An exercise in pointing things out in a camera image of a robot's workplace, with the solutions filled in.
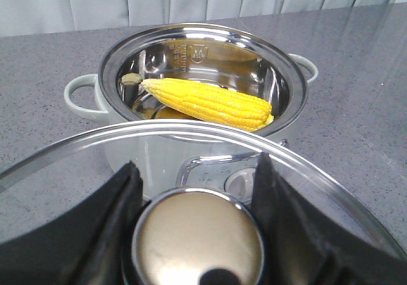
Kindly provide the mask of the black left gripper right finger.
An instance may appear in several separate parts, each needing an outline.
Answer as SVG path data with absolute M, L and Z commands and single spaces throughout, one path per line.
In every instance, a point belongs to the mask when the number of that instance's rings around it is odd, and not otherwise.
M 406 284 L 406 261 L 356 237 L 302 197 L 261 153 L 251 213 L 265 243 L 261 284 Z

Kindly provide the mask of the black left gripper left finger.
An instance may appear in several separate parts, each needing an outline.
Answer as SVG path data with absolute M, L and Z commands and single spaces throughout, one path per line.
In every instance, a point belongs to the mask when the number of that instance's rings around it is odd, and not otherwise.
M 1 244 L 1 284 L 139 284 L 131 241 L 144 206 L 134 163 L 55 220 Z

